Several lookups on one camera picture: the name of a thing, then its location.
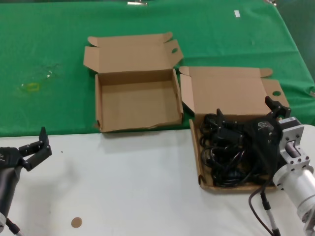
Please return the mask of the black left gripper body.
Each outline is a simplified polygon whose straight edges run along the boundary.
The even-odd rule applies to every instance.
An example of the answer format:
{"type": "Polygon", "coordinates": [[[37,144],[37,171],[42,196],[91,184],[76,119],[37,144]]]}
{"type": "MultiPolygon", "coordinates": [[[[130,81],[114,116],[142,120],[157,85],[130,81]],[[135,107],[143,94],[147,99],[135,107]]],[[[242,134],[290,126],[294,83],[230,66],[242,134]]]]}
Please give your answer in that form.
{"type": "Polygon", "coordinates": [[[0,148],[0,212],[8,215],[25,161],[15,147],[0,148]]]}

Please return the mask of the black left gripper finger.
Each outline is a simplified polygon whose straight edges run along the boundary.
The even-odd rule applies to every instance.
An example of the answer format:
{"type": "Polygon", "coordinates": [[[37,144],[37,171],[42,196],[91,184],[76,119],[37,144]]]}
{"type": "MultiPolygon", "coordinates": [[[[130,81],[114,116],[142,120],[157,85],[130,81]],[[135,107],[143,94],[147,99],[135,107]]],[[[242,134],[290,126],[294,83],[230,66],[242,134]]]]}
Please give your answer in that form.
{"type": "Polygon", "coordinates": [[[41,150],[31,156],[24,162],[24,168],[29,172],[45,161],[49,156],[52,155],[50,145],[45,145],[41,150]]]}
{"type": "Polygon", "coordinates": [[[35,154],[41,150],[49,150],[49,149],[50,149],[50,145],[49,145],[49,138],[46,133],[46,128],[42,127],[39,134],[39,140],[34,143],[19,147],[19,153],[20,154],[35,154]]]}

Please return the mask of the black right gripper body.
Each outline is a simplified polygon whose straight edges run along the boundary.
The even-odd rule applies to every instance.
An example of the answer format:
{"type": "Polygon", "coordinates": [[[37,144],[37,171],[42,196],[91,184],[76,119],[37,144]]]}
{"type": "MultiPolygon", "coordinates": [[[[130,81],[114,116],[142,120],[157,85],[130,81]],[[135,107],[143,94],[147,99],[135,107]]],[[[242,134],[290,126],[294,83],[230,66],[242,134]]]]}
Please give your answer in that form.
{"type": "Polygon", "coordinates": [[[272,182],[276,171],[283,166],[276,123],[263,118],[250,119],[243,122],[243,132],[255,159],[255,171],[263,176],[262,182],[272,182]]]}

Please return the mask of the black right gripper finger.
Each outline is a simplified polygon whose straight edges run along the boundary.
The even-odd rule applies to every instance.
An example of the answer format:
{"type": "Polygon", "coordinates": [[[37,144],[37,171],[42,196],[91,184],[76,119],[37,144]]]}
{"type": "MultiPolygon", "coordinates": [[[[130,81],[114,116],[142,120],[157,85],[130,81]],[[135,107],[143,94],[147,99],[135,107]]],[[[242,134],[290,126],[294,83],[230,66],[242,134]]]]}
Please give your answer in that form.
{"type": "Polygon", "coordinates": [[[265,104],[270,109],[270,112],[264,117],[266,121],[276,120],[279,117],[288,118],[291,114],[291,109],[282,105],[277,100],[272,100],[271,97],[265,97],[265,104]]]}
{"type": "Polygon", "coordinates": [[[220,109],[216,110],[217,136],[232,142],[233,144],[244,143],[244,123],[227,120],[220,109]]]}

